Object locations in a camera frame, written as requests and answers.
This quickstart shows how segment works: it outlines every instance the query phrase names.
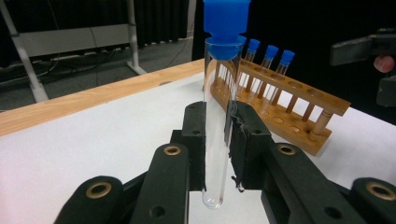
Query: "test tube rack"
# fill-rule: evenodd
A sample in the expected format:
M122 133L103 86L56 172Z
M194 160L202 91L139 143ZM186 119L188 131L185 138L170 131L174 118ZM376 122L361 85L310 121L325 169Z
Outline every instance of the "test tube rack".
M219 64L232 69L229 64L218 62ZM256 110L268 129L308 152L316 156L323 147L332 131L327 129L332 115L343 116L350 106L350 102L330 95L327 92L308 86L300 81L276 73L270 69L263 68L255 63L241 59L239 71L248 76L249 82L246 87L238 86L238 101L249 103ZM262 81L262 86L256 90L254 99L249 98L251 80L257 78ZM224 77L216 76L216 81L211 87L212 95L223 108L226 107L226 94L230 94L227 80ZM273 101L263 97L265 88L272 85L278 89ZM278 99L282 91L291 94L289 105L284 107L278 104ZM293 111L298 99L308 102L308 106L303 114ZM262 104L267 103L265 111L262 111ZM316 121L309 119L315 106L322 109Z

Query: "wooden countertop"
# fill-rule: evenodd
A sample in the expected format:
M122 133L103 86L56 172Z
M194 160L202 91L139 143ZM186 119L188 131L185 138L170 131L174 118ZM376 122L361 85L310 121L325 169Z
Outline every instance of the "wooden countertop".
M204 60L183 63L139 77L80 91L46 102L0 113L0 136L15 133L37 124L104 104L162 84L190 77L204 71Z

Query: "small test tube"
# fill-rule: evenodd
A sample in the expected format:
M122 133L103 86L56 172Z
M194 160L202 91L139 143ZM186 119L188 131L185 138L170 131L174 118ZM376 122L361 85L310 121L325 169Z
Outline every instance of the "small test tube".
M265 51L265 56L264 59L262 60L262 67L263 68L270 68L271 63L274 59L274 57L276 56L278 51L278 48L273 46L273 45L269 45L267 47L267 51ZM256 82L259 81L258 87L255 88ZM255 88L256 91L252 91L250 90L250 93L248 95L247 98L247 103L251 104L251 102L253 101L254 97L257 95L258 98L262 98L265 88L266 88L266 83L264 83L263 81L255 78L252 84L252 88Z
M290 50L284 50L279 65L277 66L276 72L279 73L280 75L285 76L293 57L294 57L294 52ZM277 104L277 101L281 93L281 91L278 88L274 86L271 87L274 88L274 90L272 91L272 88L269 88L268 92L265 94L265 99L262 102L262 108L260 109L260 113L264 115L268 113L267 106L270 103L272 105Z
M260 45L260 41L257 39L250 39L248 43L247 53L245 55L245 60L248 62L253 62L254 57L256 56L257 48ZM251 90L251 86L253 83L253 77L248 77L246 74L240 74L240 81L238 84L238 93L237 99L240 99L240 94L242 93L243 89L249 92Z

